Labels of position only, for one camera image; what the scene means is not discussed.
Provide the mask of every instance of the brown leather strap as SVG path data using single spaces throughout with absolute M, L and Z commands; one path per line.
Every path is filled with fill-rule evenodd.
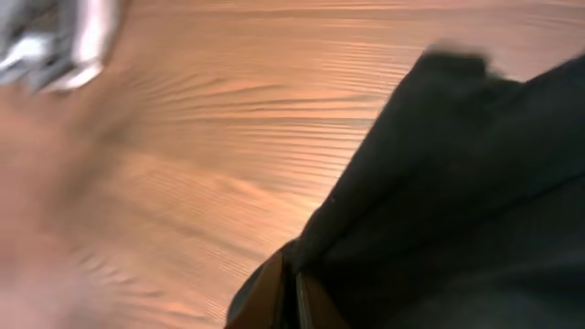
M 321 282 L 299 273 L 295 283 L 302 329 L 350 329 Z M 264 263 L 248 300 L 225 329 L 279 328 L 283 295 L 283 259 L 282 254 L 276 252 Z
M 275 328 L 282 308 L 282 254 L 276 252 L 265 263 L 244 306 L 225 329 Z

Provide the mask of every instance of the dark cloth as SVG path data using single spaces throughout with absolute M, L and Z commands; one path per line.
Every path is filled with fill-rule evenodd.
M 428 52 L 285 247 L 288 271 L 352 328 L 585 328 L 584 174 L 585 56 L 516 82 Z

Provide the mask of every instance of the wooden table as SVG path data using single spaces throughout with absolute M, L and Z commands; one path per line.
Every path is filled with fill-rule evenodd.
M 17 98 L 5 111 L 21 108 L 25 122 L 84 113 L 76 132 L 95 142 L 92 175 L 58 215 L 5 236 L 22 248 L 0 255 L 0 269 L 26 279 L 0 297 L 12 307 L 3 327 L 221 327 L 232 294 L 299 233 L 393 88 L 442 38 L 528 79 L 583 49 L 585 5 L 134 0 L 88 88 L 36 114 L 22 111 L 33 102 L 22 92 L 3 91 Z

